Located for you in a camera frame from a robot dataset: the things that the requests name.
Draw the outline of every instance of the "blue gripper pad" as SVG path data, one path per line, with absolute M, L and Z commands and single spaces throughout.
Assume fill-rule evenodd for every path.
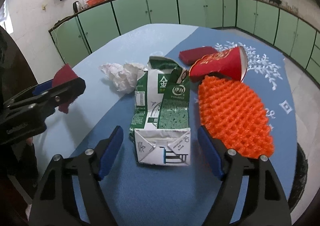
M 220 155 L 211 142 L 211 136 L 202 126 L 198 129 L 198 141 L 202 148 L 202 152 L 211 167 L 212 173 L 221 180 L 225 173 L 222 170 Z
M 35 88 L 35 90 L 32 92 L 32 94 L 33 94 L 34 96 L 37 96 L 37 95 L 41 94 L 42 92 L 44 92 L 44 91 L 46 91 L 46 90 L 49 90 L 49 89 L 51 89 L 51 88 L 52 88 L 52 79 L 51 79 L 51 80 L 48 80 L 48 81 L 46 81 L 46 82 L 44 82 L 44 83 L 39 84 L 39 85 Z
M 102 180 L 106 175 L 109 174 L 111 167 L 116 159 L 119 152 L 120 146 L 123 141 L 123 129 L 117 126 L 111 136 L 109 137 L 110 143 L 107 146 L 105 152 L 100 157 L 98 177 Z

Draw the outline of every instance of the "red plastic bowl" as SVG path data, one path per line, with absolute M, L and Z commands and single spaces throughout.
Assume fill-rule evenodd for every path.
M 89 6 L 94 6 L 94 5 L 98 4 L 98 3 L 102 3 L 103 1 L 105 1 L 105 0 L 89 0 L 89 1 L 87 1 L 87 4 Z

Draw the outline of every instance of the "table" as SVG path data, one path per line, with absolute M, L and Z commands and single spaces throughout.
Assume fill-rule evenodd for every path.
M 191 165 L 145 167 L 137 165 L 128 130 L 134 112 L 133 94 L 123 95 L 107 81 L 98 66 L 104 63 L 140 62 L 150 55 L 166 56 L 181 63 L 182 50 L 200 46 L 217 49 L 243 45 L 249 67 L 244 82 L 260 96 L 272 127 L 275 152 L 270 160 L 289 197 L 296 163 L 297 134 L 293 99 L 284 69 L 284 56 L 258 42 L 202 27 L 151 24 L 126 33 L 91 54 L 73 69 L 86 82 L 86 90 L 69 108 L 48 117 L 47 131 L 35 138 L 42 174 L 56 153 L 67 158 L 109 137 L 116 125 L 124 129 L 123 145 L 110 174 L 100 182 L 106 201 L 121 225 L 201 225 L 220 188 L 199 148 L 197 86 L 190 92 Z M 232 221 L 240 218 L 248 178 L 244 177 Z M 87 221 L 77 178 L 75 195 L 81 218 Z

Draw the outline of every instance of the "window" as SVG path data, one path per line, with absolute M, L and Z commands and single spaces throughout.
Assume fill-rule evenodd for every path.
M 0 26 L 2 26 L 8 34 L 13 33 L 12 22 L 6 1 L 4 1 L 4 4 L 0 8 Z

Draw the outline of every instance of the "drawer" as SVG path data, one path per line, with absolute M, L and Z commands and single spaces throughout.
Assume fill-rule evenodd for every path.
M 320 33 L 319 32 L 317 32 L 317 37 L 316 37 L 316 43 L 315 44 L 318 46 L 318 48 L 320 48 Z
M 313 59 L 310 59 L 307 72 L 309 72 L 311 76 L 314 77 L 318 83 L 320 83 L 320 67 L 313 61 Z
M 316 45 L 313 48 L 311 58 L 320 66 L 320 49 Z

